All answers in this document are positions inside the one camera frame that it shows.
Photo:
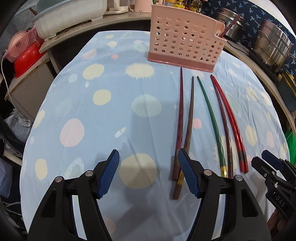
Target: white plastic tub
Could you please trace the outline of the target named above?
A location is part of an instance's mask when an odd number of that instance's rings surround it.
[[[33,21],[38,35],[47,40],[78,23],[102,19],[106,10],[107,0],[65,0],[40,12]]]

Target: pot handle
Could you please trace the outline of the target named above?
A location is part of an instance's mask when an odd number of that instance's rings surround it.
[[[291,57],[293,60],[296,61],[296,57],[294,55],[292,55],[291,53],[288,54],[288,57]]]
[[[268,47],[270,47],[270,40],[269,40],[269,37],[268,37],[264,32],[262,32],[261,30],[258,30],[258,32],[260,32],[262,35],[264,35],[264,36],[267,38],[267,40],[268,40],[268,42],[269,42]]]

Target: blue wallpaper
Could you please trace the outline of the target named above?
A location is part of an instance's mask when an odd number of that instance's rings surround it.
[[[270,15],[252,2],[240,0],[209,0],[203,4],[202,14],[216,19],[219,9],[223,7],[241,14],[246,20],[246,32],[240,41],[245,47],[249,49],[254,47],[261,23],[264,19],[267,19],[284,31],[293,44],[292,54],[296,55],[296,38],[293,34],[291,34],[291,32],[274,16]],[[284,68],[286,68],[290,74],[296,74],[296,62],[291,58],[288,58]]]

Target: pink plastic basket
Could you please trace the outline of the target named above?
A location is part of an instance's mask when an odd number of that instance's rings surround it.
[[[36,28],[32,28],[4,54],[4,57],[13,63],[27,48],[39,39]]]
[[[213,72],[226,40],[225,25],[208,16],[162,5],[152,5],[147,59],[189,69]]]

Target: pink appliance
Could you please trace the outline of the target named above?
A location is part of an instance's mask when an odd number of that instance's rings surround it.
[[[152,0],[135,0],[135,9],[134,12],[147,12],[152,11]]]

